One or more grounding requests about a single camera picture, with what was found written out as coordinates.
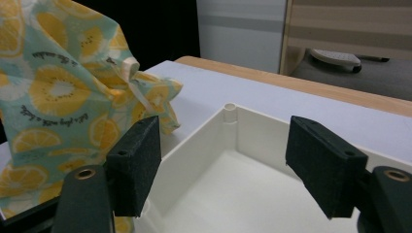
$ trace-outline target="white wall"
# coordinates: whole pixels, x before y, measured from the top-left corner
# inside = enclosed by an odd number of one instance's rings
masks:
[[[197,0],[201,57],[279,73],[286,0]]]

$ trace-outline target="white tabletop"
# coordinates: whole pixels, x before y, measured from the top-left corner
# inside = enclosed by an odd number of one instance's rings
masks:
[[[166,154],[190,136],[226,103],[235,103],[289,122],[291,116],[311,118],[356,147],[412,162],[412,117],[348,104],[275,85],[245,80],[172,61],[147,70],[184,84],[171,102],[182,124],[162,136]]]

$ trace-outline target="white plastic tray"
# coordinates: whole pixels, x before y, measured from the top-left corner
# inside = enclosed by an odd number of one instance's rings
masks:
[[[358,232],[329,220],[286,166],[289,123],[226,104],[165,155],[136,232]],[[361,149],[368,168],[411,165]]]

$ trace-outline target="lemon slice print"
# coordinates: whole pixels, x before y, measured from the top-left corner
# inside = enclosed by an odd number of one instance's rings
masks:
[[[53,183],[51,186],[42,190],[39,196],[39,203],[44,203],[52,198],[59,196],[61,192],[61,188],[63,187],[63,181]]]
[[[0,100],[13,101],[23,97],[32,79],[33,71],[22,58],[0,62]]]
[[[90,95],[90,90],[65,69],[45,65],[37,70],[29,95],[39,112],[63,117],[75,113]]]
[[[118,141],[120,131],[112,119],[108,119],[107,115],[102,115],[90,124],[88,137],[92,145],[106,150]]]
[[[49,13],[39,13],[37,15],[37,20],[42,26],[42,29],[45,31],[45,34],[67,50],[68,40],[66,28],[63,22]]]
[[[158,113],[164,113],[164,103],[169,94],[169,87],[166,85],[156,86],[145,94],[146,99]]]
[[[81,60],[92,59],[103,50],[103,33],[97,26],[91,27],[79,36]]]
[[[14,153],[47,148],[61,144],[60,136],[46,128],[31,128],[21,131],[12,140]]]
[[[72,0],[53,0],[53,2],[58,8],[68,13],[70,16],[88,19],[103,16],[100,13]]]
[[[111,50],[127,50],[128,45],[120,26],[117,27],[115,36],[109,44]]]
[[[121,79],[118,73],[108,64],[89,62],[85,63],[84,67],[87,68],[97,80],[109,88],[125,89],[127,87],[127,83]]]
[[[6,166],[0,177],[0,196],[15,196],[39,188],[49,177],[41,166]]]
[[[132,101],[135,98],[133,95],[133,92],[131,92],[130,89],[127,89],[127,90],[110,89],[110,92],[114,96],[112,106],[115,109],[121,108],[127,103],[130,103],[130,101]]]
[[[0,57],[21,54],[24,24],[19,0],[0,1]]]
[[[132,123],[137,122],[145,116],[146,109],[141,102],[137,103],[131,112]]]

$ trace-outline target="fabric bag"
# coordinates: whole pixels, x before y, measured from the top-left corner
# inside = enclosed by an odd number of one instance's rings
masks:
[[[102,164],[137,120],[159,116],[164,134],[179,127],[170,101],[182,84],[139,71],[110,18],[71,0],[2,0],[0,21],[0,117],[12,155],[0,168],[4,217],[58,195],[70,171]]]

